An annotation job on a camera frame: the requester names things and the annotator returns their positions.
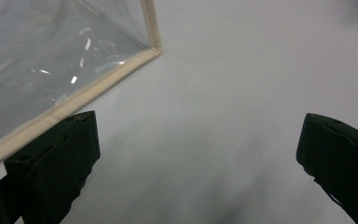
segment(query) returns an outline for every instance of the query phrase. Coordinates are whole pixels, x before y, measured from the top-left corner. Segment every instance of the transparent plastic box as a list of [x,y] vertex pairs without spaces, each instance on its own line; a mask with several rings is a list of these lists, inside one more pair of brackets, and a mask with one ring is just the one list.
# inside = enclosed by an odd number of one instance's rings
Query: transparent plastic box
[[159,54],[152,0],[0,0],[0,161]]

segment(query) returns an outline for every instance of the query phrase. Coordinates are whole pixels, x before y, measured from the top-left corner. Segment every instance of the clear acrylic panel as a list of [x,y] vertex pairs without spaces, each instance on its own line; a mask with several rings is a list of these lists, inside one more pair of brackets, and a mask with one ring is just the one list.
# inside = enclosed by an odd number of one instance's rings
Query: clear acrylic panel
[[0,0],[0,139],[150,47],[137,0]]

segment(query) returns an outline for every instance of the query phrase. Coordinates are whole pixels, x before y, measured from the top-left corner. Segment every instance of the white floor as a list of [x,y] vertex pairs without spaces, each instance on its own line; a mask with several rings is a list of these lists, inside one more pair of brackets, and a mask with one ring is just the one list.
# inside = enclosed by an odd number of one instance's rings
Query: white floor
[[296,162],[358,129],[358,0],[156,0],[164,51],[83,110],[102,158],[63,223],[353,223]]

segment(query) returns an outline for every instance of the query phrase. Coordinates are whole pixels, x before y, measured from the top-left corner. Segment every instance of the gray floor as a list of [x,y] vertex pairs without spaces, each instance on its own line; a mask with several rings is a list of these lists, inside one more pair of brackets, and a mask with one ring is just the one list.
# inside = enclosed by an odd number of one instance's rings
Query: gray floor
[[83,110],[103,151],[63,223],[353,223],[296,162],[358,129],[358,1],[156,0],[164,51]]

